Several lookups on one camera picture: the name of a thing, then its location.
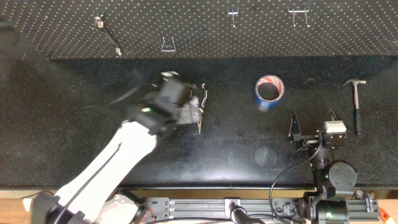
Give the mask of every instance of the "orange object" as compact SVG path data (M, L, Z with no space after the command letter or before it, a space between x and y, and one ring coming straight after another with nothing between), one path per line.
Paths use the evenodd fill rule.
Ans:
M385 224L396 224L390 215L382 208L379 207L379 214Z

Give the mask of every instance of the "roll of tape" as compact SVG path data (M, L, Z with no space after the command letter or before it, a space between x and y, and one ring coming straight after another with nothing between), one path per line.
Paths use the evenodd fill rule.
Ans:
M268 110L278 104L284 92L285 86L280 78L275 75L264 75L256 83L254 97L261 110Z

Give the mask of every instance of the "black countertop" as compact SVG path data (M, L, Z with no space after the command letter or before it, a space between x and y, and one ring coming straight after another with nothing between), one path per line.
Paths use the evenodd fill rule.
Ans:
M306 159L286 142L293 110L302 132L315 134L334 108L348 128L335 157L359 170L357 187L398 188L398 59L279 57L144 60L14 60L0 87L0 187L57 188L76 177L105 147L123 119L103 105L140 82L174 70L186 82L206 82L202 133L178 127L121 182L123 187L269 188L288 166ZM263 75L280 77L285 94L268 112L254 101ZM363 135L354 135L349 78L360 85ZM282 188L312 188L309 166L290 171Z

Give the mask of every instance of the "hammer handle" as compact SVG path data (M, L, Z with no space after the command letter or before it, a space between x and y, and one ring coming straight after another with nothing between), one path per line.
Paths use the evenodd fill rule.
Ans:
M359 115L359 108L355 109L355 128L356 128L356 134L359 137L362 137L361 115Z

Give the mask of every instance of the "perforated black panel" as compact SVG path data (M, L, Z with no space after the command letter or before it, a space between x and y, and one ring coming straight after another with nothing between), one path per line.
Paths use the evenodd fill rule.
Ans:
M308 25L304 13L309 12ZM115 48L94 26L93 11L124 58L397 55L397 1L74 0L0 2L0 15L48 58L111 58ZM237 11L236 27L228 10ZM166 45L176 52L161 52Z

